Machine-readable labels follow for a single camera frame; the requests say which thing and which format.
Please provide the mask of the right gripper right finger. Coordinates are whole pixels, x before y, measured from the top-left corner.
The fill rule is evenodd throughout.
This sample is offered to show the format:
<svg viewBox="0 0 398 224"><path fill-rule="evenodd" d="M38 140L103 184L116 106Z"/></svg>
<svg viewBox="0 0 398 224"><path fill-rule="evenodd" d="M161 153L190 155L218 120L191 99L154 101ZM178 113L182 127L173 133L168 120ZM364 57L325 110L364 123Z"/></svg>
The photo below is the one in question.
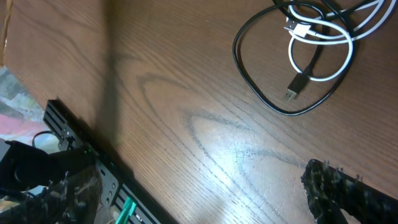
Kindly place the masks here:
<svg viewBox="0 0 398 224"><path fill-rule="evenodd" d="M327 162L308 162L301 183L316 223L346 223L344 210L360 223L397 223L397 199Z"/></svg>

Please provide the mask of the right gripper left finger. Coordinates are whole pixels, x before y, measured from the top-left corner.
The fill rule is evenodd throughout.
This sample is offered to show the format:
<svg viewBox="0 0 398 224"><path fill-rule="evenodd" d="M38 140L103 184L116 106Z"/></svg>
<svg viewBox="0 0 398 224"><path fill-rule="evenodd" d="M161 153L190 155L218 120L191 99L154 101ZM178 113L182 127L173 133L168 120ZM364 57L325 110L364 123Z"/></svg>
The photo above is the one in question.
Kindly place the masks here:
<svg viewBox="0 0 398 224"><path fill-rule="evenodd" d="M51 183L37 195L1 189L17 205L1 212L1 223L93 223L102 194L102 178L95 167Z"/></svg>

